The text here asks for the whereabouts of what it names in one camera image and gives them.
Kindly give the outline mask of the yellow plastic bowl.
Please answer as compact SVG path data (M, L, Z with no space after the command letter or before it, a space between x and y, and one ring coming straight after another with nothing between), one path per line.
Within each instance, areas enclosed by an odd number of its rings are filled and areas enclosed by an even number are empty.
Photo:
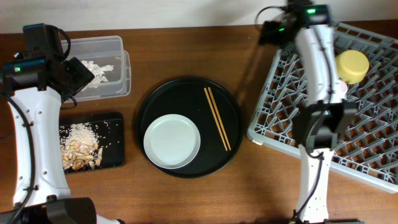
M338 76L347 84L361 82L368 70L369 60L365 54L357 50L346 50L335 57Z

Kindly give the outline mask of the pink plastic cup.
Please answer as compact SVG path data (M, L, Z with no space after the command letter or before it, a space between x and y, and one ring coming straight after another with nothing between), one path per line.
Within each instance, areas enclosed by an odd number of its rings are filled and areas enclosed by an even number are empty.
M338 83L340 84L340 88L344 94L347 94L348 92L348 85L343 81L343 80L338 80Z

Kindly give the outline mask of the white tissue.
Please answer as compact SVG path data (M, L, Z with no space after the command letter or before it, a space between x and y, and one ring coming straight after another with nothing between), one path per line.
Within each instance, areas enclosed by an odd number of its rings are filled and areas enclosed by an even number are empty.
M113 65L99 66L98 64L95 64L94 61L86 60L82 60L81 63L94 75L94 79L87 84L82 91L85 91L88 88L98 88L100 83L108 82L105 73L114 70Z

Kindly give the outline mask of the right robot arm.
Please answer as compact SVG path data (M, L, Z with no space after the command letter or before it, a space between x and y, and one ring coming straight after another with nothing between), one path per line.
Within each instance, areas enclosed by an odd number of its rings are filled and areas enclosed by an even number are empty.
M335 147L357 113L339 83L334 29L326 4L287 1L279 21L265 21L259 44L293 45L307 79L307 102L292 118L292 135L300 150L300 193L290 223L329 223L328 179Z

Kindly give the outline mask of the grey round plate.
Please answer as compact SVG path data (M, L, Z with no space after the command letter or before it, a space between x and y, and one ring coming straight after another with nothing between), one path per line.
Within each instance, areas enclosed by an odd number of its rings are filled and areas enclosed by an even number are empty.
M196 124L180 114L155 119L144 135L144 152L156 166L179 169L197 156L201 136Z

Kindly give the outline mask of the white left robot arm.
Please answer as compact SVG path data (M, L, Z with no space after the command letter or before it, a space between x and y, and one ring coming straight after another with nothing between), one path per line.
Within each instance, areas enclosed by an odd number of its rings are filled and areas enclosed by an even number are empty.
M14 208L1 223L112 223L97 214L88 197L72 198L62 167L59 115L94 75L75 57L68 58L60 37L47 24L24 26L26 50L5 63L1 97L11 107L17 151Z

